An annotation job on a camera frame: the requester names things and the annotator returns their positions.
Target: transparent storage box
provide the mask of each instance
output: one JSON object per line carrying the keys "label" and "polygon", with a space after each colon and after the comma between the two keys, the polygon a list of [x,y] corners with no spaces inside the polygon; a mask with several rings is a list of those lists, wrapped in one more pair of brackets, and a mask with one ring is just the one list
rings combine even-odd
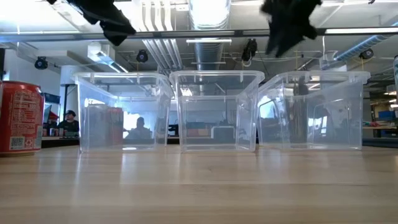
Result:
{"label": "transparent storage box", "polygon": [[167,143],[174,93],[157,73],[77,73],[80,149],[150,150]]}
{"label": "transparent storage box", "polygon": [[170,74],[177,94],[183,151],[254,151],[257,71],[180,71]]}
{"label": "transparent storage box", "polygon": [[360,149],[368,72],[289,72],[259,89],[259,143],[284,149]]}

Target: wooden table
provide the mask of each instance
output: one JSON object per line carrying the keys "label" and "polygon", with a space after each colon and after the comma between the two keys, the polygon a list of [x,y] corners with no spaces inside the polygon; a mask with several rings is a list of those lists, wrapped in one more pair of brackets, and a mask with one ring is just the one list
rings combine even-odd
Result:
{"label": "wooden table", "polygon": [[0,159],[0,221],[398,223],[398,151],[44,149]]}

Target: person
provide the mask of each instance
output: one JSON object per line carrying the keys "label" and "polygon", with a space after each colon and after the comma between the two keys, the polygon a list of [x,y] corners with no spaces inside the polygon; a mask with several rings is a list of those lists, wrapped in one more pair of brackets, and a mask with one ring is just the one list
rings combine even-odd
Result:
{"label": "person", "polygon": [[65,114],[65,120],[62,121],[58,128],[63,128],[67,132],[79,132],[79,121],[75,121],[76,113],[72,110],[68,110]]}
{"label": "person", "polygon": [[143,117],[139,117],[137,119],[137,128],[129,131],[126,139],[150,139],[151,133],[148,128],[144,127],[145,121]]}

